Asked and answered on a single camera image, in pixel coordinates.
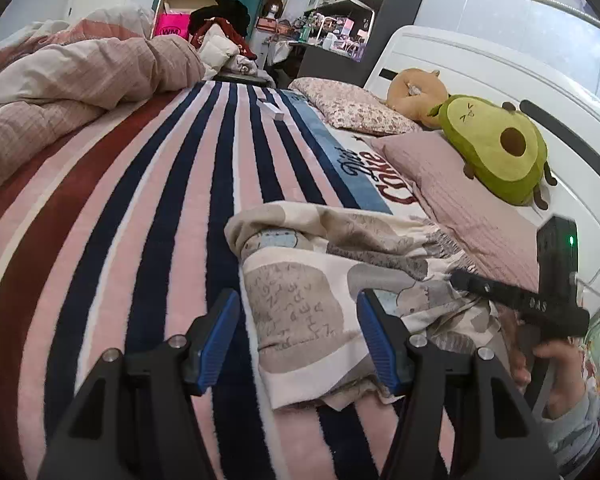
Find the star-print sleeve forearm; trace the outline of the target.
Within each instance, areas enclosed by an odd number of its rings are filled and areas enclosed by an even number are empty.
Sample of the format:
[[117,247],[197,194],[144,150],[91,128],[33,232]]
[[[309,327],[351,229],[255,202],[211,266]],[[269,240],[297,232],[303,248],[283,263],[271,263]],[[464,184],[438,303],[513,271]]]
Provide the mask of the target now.
[[600,448],[600,398],[587,391],[567,413],[556,419],[542,417],[540,426],[556,460],[559,473],[578,471]]

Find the person's right hand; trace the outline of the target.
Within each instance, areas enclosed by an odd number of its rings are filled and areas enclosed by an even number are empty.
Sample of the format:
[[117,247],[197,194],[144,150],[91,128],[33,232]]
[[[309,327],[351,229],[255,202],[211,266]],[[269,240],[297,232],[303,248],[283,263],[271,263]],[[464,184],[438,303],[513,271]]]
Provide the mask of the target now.
[[[531,368],[527,357],[518,344],[518,330],[521,322],[516,313],[506,307],[498,307],[504,340],[506,344],[509,370],[514,383],[520,390],[531,384]],[[535,364],[541,360],[548,363],[545,393],[546,402],[543,416],[548,419],[558,419],[567,414],[584,397],[585,381],[582,377],[582,356],[579,349],[565,339],[553,339],[540,342],[531,349]]]

